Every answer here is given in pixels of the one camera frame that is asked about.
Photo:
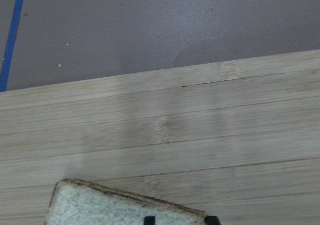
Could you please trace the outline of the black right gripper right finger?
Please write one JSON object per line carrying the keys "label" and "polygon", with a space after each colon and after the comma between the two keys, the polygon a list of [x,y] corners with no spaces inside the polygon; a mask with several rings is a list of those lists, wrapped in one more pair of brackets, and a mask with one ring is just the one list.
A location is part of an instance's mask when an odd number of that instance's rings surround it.
{"label": "black right gripper right finger", "polygon": [[205,218],[206,225],[220,225],[220,220],[217,216],[207,216]]}

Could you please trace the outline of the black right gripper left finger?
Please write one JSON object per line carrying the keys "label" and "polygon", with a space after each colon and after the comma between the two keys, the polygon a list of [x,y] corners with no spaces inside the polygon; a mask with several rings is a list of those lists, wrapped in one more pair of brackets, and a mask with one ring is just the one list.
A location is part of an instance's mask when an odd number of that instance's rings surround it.
{"label": "black right gripper left finger", "polygon": [[144,225],[155,225],[156,224],[156,217],[155,216],[146,216],[144,218]]}

